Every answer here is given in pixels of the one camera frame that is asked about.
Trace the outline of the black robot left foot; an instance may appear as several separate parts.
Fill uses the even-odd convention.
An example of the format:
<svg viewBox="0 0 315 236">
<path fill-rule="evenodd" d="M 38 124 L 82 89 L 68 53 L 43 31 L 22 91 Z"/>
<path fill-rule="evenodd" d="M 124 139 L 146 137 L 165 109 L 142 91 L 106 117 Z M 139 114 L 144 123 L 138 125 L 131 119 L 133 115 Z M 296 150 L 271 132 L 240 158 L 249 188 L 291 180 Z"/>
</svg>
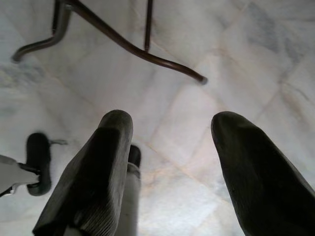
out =
<svg viewBox="0 0 315 236">
<path fill-rule="evenodd" d="M 26 164 L 39 171 L 39 182 L 27 185 L 28 192 L 33 196 L 42 196 L 51 189 L 51 152 L 47 136 L 43 133 L 32 133 L 29 135 L 26 151 Z"/>
</svg>

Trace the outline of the black robot right foot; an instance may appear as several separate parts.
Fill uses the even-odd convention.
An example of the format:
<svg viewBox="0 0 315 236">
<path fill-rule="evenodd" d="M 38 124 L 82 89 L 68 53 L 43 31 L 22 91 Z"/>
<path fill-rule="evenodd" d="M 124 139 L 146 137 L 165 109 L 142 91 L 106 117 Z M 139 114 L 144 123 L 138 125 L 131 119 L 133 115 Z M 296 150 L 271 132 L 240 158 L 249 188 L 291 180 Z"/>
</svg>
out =
<svg viewBox="0 0 315 236">
<path fill-rule="evenodd" d="M 128 162 L 140 168 L 141 165 L 141 150 L 135 145 L 130 146 Z"/>
</svg>

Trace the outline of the curved brown metal furniture leg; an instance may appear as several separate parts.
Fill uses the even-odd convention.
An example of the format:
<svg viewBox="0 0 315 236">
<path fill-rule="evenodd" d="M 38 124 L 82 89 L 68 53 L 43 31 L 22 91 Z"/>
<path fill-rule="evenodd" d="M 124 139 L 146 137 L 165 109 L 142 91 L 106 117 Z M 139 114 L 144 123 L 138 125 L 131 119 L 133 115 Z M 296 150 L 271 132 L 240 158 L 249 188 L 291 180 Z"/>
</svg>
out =
<svg viewBox="0 0 315 236">
<path fill-rule="evenodd" d="M 52 47 L 59 43 L 65 36 L 71 17 L 71 9 L 62 0 L 55 0 L 54 14 L 52 20 L 52 36 L 19 48 L 11 57 L 14 62 L 20 62 L 22 57 L 28 53 Z"/>
</svg>

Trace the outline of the black robot foot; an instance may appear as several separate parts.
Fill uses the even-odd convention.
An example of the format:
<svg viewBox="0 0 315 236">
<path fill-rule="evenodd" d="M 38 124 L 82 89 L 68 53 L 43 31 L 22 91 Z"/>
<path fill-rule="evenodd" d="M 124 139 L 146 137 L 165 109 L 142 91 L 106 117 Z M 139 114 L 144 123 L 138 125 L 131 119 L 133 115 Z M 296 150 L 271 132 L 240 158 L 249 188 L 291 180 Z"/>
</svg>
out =
<svg viewBox="0 0 315 236">
<path fill-rule="evenodd" d="M 135 145 L 130 146 L 128 162 L 140 168 L 141 165 L 141 150 Z"/>
<path fill-rule="evenodd" d="M 29 135 L 26 151 L 26 164 L 39 171 L 39 182 L 27 185 L 28 192 L 33 196 L 42 196 L 51 189 L 51 152 L 47 136 L 43 133 L 32 133 Z"/>
</svg>

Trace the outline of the long brown metal furniture leg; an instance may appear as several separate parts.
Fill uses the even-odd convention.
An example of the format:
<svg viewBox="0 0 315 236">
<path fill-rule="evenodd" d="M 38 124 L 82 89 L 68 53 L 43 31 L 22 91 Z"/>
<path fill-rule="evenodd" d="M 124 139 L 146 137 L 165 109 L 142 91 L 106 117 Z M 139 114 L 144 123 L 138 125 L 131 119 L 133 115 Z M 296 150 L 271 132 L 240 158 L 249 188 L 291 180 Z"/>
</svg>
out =
<svg viewBox="0 0 315 236">
<path fill-rule="evenodd" d="M 123 38 L 120 34 L 118 34 L 113 28 L 111 28 L 107 23 L 105 23 L 101 18 L 99 18 L 96 14 L 94 14 L 90 9 L 88 9 L 83 3 L 79 0 L 64 0 L 64 2 L 70 5 L 73 8 L 73 11 L 77 13 L 80 17 L 84 20 L 89 22 L 92 26 L 97 28 L 111 40 L 113 40 L 116 44 L 124 48 L 126 51 L 130 52 L 131 54 L 148 61 L 150 63 L 169 68 L 185 75 L 188 75 L 198 81 L 200 84 L 205 85 L 208 82 L 208 79 L 201 74 L 195 72 L 194 70 L 173 62 L 169 61 L 152 54 L 141 50 L 140 48 L 134 46 L 125 38 Z"/>
</svg>

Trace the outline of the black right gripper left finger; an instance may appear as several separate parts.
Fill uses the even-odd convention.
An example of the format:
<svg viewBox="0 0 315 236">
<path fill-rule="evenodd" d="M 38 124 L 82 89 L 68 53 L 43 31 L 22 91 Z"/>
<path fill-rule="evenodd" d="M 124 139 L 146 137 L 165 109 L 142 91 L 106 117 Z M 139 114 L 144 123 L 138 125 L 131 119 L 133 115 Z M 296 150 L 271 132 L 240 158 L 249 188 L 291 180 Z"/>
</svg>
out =
<svg viewBox="0 0 315 236">
<path fill-rule="evenodd" d="M 32 233 L 63 236 L 68 226 L 84 236 L 114 236 L 133 134 L 131 116 L 113 110 L 64 169 Z"/>
</svg>

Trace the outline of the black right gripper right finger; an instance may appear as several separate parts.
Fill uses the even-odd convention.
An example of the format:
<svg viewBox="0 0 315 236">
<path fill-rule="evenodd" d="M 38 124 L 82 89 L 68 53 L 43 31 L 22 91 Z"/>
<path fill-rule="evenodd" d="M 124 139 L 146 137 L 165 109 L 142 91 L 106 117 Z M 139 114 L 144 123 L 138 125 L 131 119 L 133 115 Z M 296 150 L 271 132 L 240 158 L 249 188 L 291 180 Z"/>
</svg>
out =
<svg viewBox="0 0 315 236">
<path fill-rule="evenodd" d="M 211 134 L 245 236 L 315 236 L 315 190 L 262 129 L 224 111 Z"/>
</svg>

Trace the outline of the silver robot left leg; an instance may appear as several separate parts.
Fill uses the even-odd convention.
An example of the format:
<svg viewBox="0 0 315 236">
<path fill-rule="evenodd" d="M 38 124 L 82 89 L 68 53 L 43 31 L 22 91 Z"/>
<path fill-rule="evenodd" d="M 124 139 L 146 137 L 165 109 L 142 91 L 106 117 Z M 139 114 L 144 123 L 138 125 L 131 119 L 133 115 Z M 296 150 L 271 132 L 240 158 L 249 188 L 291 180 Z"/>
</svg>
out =
<svg viewBox="0 0 315 236">
<path fill-rule="evenodd" d="M 40 170 L 0 155 L 0 197 L 14 194 L 20 185 L 39 183 Z"/>
</svg>

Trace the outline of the brown metal upright furniture bar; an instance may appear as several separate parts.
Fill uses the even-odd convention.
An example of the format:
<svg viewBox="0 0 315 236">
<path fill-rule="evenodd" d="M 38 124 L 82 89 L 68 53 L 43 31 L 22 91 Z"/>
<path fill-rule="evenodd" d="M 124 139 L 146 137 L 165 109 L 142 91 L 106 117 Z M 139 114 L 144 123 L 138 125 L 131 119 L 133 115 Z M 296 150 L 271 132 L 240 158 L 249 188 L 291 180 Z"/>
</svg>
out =
<svg viewBox="0 0 315 236">
<path fill-rule="evenodd" d="M 153 14 L 153 0 L 147 1 L 146 11 L 146 25 L 145 25 L 145 38 L 144 38 L 144 50 L 149 52 L 151 46 L 151 28 L 152 28 L 152 14 Z"/>
</svg>

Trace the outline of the silver robot right leg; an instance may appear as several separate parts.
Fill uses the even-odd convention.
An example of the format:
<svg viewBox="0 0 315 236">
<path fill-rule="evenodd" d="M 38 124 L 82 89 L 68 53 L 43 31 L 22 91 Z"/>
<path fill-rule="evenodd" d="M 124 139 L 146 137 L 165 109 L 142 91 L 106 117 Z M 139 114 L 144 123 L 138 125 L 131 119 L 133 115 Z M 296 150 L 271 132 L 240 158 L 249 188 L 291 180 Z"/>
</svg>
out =
<svg viewBox="0 0 315 236">
<path fill-rule="evenodd" d="M 140 170 L 136 165 L 128 162 L 121 213 L 114 236 L 138 236 L 140 189 Z"/>
</svg>

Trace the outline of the silver robot leg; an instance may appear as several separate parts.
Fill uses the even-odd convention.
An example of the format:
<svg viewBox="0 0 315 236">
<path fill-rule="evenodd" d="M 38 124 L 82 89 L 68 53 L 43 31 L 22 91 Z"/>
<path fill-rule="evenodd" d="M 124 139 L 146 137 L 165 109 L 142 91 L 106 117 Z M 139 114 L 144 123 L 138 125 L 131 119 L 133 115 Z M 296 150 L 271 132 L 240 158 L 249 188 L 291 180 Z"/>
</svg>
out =
<svg viewBox="0 0 315 236">
<path fill-rule="evenodd" d="M 40 170 L 0 155 L 0 197 L 14 194 L 20 185 L 39 183 Z"/>
<path fill-rule="evenodd" d="M 128 162 L 121 213 L 114 236 L 138 236 L 140 189 L 140 170 L 136 165 Z"/>
</svg>

